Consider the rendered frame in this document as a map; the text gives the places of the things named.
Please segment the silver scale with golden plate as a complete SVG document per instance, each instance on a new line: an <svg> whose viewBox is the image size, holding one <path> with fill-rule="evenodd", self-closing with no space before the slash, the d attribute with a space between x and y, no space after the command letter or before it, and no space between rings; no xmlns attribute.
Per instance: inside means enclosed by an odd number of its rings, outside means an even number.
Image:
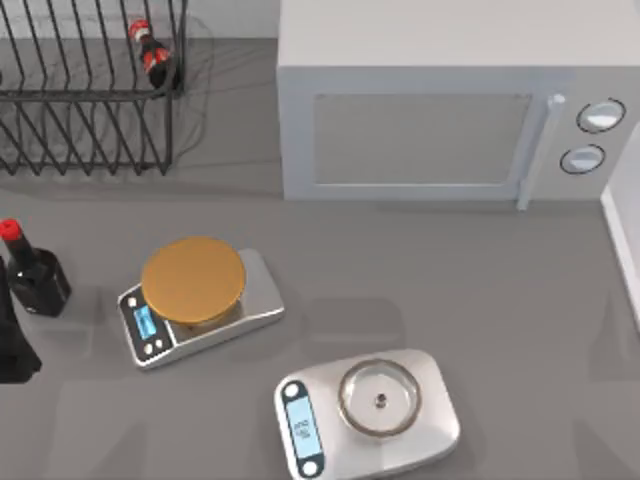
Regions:
<svg viewBox="0 0 640 480"><path fill-rule="evenodd" d="M157 249L117 300L131 357L141 370L178 361L266 327L285 304L264 257L209 236Z"/></svg>

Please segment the microwave door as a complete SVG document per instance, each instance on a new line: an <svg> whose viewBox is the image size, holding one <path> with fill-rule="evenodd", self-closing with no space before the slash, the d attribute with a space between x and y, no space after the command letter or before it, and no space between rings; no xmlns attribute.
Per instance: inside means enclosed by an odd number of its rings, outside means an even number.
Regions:
<svg viewBox="0 0 640 480"><path fill-rule="evenodd" d="M290 200L512 201L546 118L524 74L282 68Z"/></svg>

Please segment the silver scale with round dish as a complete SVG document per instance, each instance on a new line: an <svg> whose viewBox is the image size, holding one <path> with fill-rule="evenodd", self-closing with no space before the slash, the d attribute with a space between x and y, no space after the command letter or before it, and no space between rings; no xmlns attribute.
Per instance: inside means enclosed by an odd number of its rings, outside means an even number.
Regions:
<svg viewBox="0 0 640 480"><path fill-rule="evenodd" d="M396 349L293 372L273 393L291 480L372 480L450 454L461 424L435 358Z"/></svg>

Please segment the pale grey microwave oven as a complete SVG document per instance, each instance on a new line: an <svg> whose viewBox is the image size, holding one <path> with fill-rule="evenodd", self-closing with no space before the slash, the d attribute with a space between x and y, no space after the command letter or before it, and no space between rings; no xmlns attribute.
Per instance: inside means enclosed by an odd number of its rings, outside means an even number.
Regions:
<svg viewBox="0 0 640 480"><path fill-rule="evenodd" d="M598 199L640 122L640 0L282 0L282 68L474 69L524 74L566 104L530 201ZM624 119L581 131L580 110L608 98ZM559 161L589 144L606 153L586 175Z"/></svg>

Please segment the dark cola bottle red label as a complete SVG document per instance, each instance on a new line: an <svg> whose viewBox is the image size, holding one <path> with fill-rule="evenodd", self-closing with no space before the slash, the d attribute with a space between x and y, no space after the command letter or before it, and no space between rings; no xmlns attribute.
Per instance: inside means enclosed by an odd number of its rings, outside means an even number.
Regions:
<svg viewBox="0 0 640 480"><path fill-rule="evenodd" d="M139 45L139 59L149 82L155 89L162 88L174 72L170 50L153 36L146 19L131 24L129 37Z"/></svg>

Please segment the microwave knob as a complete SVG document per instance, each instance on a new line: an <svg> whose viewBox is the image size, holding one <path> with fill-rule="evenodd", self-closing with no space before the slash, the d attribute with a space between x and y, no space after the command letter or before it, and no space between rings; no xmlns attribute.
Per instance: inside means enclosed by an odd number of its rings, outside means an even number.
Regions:
<svg viewBox="0 0 640 480"><path fill-rule="evenodd" d="M605 151L597 145L567 150L559 161L561 170L569 175L586 175L597 170L605 161Z"/></svg>
<svg viewBox="0 0 640 480"><path fill-rule="evenodd" d="M613 98L585 105L576 117L578 128L589 134L599 134L615 128L625 117L625 105Z"/></svg>

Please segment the black bottle red cap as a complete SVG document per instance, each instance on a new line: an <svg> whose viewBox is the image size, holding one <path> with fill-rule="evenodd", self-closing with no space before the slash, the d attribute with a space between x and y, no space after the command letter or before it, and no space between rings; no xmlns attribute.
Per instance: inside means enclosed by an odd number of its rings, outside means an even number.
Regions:
<svg viewBox="0 0 640 480"><path fill-rule="evenodd" d="M0 221L0 237L8 253L8 283L24 309L35 315L58 317L72 289L58 257L34 247L19 222Z"/></svg>

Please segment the white appliance edge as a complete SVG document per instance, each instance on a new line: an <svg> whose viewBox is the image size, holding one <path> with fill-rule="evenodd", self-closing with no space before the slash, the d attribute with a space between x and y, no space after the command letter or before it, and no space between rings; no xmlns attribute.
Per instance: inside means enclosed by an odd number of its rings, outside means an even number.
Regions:
<svg viewBox="0 0 640 480"><path fill-rule="evenodd" d="M640 336L640 122L614 167L601 204Z"/></svg>

